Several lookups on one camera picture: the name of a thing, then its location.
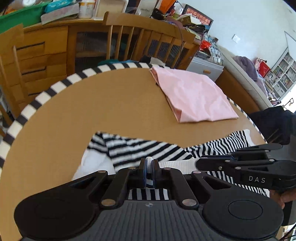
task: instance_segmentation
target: light switch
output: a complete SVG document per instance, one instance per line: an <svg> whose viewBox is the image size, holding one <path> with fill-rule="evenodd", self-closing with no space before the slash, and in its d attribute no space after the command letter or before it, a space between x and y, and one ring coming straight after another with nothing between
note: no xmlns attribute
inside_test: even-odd
<svg viewBox="0 0 296 241"><path fill-rule="evenodd" d="M237 35L233 35L232 40L238 43L240 41L240 38Z"/></svg>

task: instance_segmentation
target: purple blanket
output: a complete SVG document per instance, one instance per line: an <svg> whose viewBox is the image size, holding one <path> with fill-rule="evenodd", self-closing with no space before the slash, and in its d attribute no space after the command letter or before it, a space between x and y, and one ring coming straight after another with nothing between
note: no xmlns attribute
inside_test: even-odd
<svg viewBox="0 0 296 241"><path fill-rule="evenodd" d="M248 74L248 76L256 82L259 88L263 91L263 93L268 97L267 90L264 86L264 79L261 75L258 74L255 65L251 60L247 57L242 56L234 56L234 61L238 63L239 66Z"/></svg>

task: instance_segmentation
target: framed picture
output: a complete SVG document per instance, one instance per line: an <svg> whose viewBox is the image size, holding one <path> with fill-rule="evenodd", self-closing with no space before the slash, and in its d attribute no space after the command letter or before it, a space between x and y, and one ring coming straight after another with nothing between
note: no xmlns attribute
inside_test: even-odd
<svg viewBox="0 0 296 241"><path fill-rule="evenodd" d="M195 9L194 7L191 7L188 4L185 5L185 8L182 12L182 14L185 14L185 13L192 13L192 16L198 18L201 24L208 25L209 27L211 27L214 21L213 19L209 18L207 15L203 14L202 12L198 11L197 9Z"/></svg>

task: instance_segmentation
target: folded pink fabric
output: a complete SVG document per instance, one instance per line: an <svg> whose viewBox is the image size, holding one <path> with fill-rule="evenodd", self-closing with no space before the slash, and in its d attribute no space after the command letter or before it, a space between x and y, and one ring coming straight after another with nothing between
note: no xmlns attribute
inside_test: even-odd
<svg viewBox="0 0 296 241"><path fill-rule="evenodd" d="M153 67L155 81L167 96L178 122L236 119L226 95L206 75Z"/></svg>

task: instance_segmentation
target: green plastic bin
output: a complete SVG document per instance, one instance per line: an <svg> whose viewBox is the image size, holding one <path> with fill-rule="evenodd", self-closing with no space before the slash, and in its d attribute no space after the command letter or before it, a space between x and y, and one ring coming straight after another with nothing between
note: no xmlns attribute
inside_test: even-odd
<svg viewBox="0 0 296 241"><path fill-rule="evenodd" d="M24 27L40 23L40 17L44 13L46 5L50 2L51 1L39 3L37 5L25 7L7 15L0 16L0 34L21 23Z"/></svg>

